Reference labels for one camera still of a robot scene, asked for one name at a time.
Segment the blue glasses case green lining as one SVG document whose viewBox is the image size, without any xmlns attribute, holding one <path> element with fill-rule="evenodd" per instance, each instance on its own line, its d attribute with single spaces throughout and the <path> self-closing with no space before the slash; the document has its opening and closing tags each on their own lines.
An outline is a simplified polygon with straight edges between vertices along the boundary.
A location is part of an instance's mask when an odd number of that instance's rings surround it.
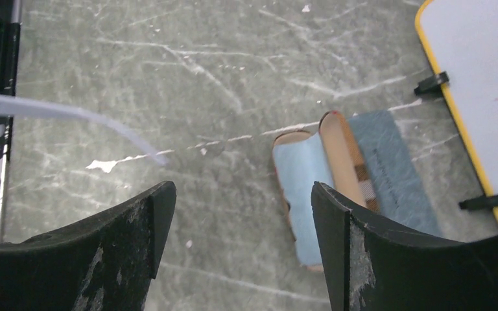
<svg viewBox="0 0 498 311">
<path fill-rule="evenodd" d="M 422 233 L 442 237 L 392 114 L 375 111 L 351 117 L 348 122 L 370 174 L 380 214 Z"/>
</svg>

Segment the white frame sunglasses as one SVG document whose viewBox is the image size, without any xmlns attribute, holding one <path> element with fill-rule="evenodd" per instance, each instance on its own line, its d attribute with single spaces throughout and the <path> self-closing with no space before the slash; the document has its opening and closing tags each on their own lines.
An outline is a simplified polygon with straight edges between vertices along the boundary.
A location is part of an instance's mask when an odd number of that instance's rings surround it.
<svg viewBox="0 0 498 311">
<path fill-rule="evenodd" d="M 31 98 L 0 95 L 0 117 L 33 117 L 55 119 L 83 119 L 107 126 L 131 141 L 142 152 L 159 165 L 166 165 L 167 159 L 132 129 L 104 115 L 76 107 L 34 100 Z M 0 137 L 4 136 L 5 126 L 0 124 Z"/>
</svg>

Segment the plaid glasses case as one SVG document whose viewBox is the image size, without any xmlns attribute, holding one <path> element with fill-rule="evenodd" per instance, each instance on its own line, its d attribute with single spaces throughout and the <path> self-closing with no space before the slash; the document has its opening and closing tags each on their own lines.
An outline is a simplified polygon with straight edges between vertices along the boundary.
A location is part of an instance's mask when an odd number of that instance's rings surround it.
<svg viewBox="0 0 498 311">
<path fill-rule="evenodd" d="M 273 142 L 272 161 L 296 257 L 308 270 L 322 271 L 311 205 L 314 183 L 325 183 L 363 207 L 380 211 L 349 122 L 340 112 L 329 111 L 315 133 L 294 130 L 280 134 Z"/>
</svg>

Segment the light blue cloth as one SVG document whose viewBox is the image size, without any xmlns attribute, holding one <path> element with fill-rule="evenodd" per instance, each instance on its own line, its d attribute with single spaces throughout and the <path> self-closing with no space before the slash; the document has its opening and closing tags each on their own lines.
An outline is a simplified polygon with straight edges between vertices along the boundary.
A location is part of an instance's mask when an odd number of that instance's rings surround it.
<svg viewBox="0 0 498 311">
<path fill-rule="evenodd" d="M 283 133 L 274 141 L 272 160 L 296 257 L 307 269 L 322 271 L 311 192 L 315 181 L 332 185 L 333 178 L 321 137 L 304 130 Z"/>
</svg>

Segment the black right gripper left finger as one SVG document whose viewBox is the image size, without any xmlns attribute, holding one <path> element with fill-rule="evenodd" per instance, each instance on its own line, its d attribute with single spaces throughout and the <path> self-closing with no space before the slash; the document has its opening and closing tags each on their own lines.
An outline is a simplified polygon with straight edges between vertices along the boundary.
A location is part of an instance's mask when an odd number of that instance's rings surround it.
<svg viewBox="0 0 498 311">
<path fill-rule="evenodd" d="M 176 205 L 161 182 L 21 243 L 0 243 L 0 310 L 143 310 Z"/>
</svg>

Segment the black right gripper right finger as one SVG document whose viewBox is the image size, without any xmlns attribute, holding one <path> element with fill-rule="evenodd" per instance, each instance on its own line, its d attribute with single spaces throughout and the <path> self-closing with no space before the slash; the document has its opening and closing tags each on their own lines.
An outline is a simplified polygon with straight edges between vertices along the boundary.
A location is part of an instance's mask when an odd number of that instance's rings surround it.
<svg viewBox="0 0 498 311">
<path fill-rule="evenodd" d="M 498 310 L 498 235 L 457 242 L 311 192 L 332 310 Z"/>
</svg>

